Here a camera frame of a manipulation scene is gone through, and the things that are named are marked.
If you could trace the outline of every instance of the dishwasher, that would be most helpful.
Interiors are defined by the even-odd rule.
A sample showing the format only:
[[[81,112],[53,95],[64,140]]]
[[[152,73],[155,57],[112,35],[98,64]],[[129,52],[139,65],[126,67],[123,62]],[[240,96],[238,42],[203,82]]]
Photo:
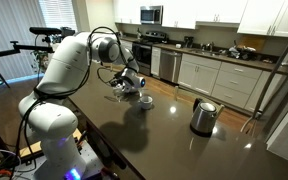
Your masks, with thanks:
[[[177,83],[181,61],[182,53],[162,50],[159,69],[160,78]]]

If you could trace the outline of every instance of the stainless steel pot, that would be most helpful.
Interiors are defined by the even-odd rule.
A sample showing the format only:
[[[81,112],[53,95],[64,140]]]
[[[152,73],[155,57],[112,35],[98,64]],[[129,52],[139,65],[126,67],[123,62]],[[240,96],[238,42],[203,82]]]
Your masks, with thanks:
[[[190,124],[191,130],[199,136],[210,137],[219,115],[216,107],[211,103],[204,102],[203,99],[197,98],[194,102],[193,112]]]

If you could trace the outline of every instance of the dark countertop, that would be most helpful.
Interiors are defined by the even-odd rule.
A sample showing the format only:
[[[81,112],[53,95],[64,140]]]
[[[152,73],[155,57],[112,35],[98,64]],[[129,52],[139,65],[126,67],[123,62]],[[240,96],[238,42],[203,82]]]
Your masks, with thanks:
[[[136,41],[137,39],[133,38],[133,37],[123,37],[123,38],[121,38],[121,40],[132,42],[132,41]],[[200,57],[205,57],[205,58],[209,58],[209,59],[214,59],[214,60],[218,60],[218,61],[222,61],[222,62],[252,67],[252,68],[260,69],[263,71],[271,71],[275,66],[275,64],[264,63],[261,61],[244,61],[244,60],[234,59],[234,58],[230,58],[230,57],[222,56],[222,55],[209,56],[209,55],[193,53],[190,51],[194,48],[176,48],[175,44],[154,44],[153,46],[158,47],[158,48],[162,48],[162,49],[186,53],[186,54],[190,54],[190,55],[194,55],[194,56],[200,56]],[[288,66],[280,66],[277,72],[280,74],[288,74]]]
[[[140,108],[139,94],[116,101],[97,67],[92,64],[88,82],[70,99],[146,179],[288,179],[288,161],[262,142],[220,122],[211,138],[192,133],[186,104],[146,88],[141,93],[153,98],[150,110]]]

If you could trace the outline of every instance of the stove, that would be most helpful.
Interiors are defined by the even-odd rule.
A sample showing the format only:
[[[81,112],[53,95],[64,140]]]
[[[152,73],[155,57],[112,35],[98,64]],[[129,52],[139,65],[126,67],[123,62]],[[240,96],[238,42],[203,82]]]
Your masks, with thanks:
[[[141,40],[133,41],[132,51],[140,68],[140,73],[151,75],[152,46],[156,43],[167,43],[166,33],[147,31]]]

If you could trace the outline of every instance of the white cup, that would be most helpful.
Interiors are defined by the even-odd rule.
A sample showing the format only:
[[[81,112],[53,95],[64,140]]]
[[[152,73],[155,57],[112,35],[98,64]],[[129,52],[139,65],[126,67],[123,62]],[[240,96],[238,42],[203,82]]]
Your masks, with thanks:
[[[142,109],[151,109],[153,104],[153,98],[151,96],[142,96],[140,98],[140,103]]]

